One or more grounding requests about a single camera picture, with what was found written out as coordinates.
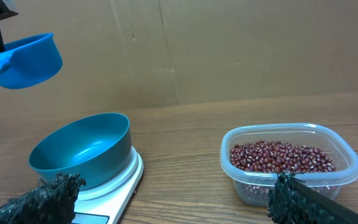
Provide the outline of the blue plastic measuring scoop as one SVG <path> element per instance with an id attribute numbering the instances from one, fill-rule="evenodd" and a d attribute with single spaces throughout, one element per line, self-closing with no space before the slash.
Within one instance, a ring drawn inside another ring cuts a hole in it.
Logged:
<path id="1" fill-rule="evenodd" d="M 38 34 L 5 45 L 0 53 L 0 86 L 27 88 L 56 75 L 62 57 L 52 33 Z"/>

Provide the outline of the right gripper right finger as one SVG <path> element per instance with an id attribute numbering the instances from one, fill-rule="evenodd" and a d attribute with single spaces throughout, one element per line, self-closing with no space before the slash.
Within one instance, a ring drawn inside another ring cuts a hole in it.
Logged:
<path id="1" fill-rule="evenodd" d="M 358 224 L 358 213 L 281 173 L 268 192 L 268 217 L 278 224 Z"/>

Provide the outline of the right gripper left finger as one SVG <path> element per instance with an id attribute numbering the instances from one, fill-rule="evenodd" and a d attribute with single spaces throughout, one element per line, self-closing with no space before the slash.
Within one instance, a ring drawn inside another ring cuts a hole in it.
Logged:
<path id="1" fill-rule="evenodd" d="M 39 186 L 0 207 L 0 224 L 69 224 L 75 218 L 80 187 L 86 185 L 78 173 L 54 179 L 39 179 Z"/>

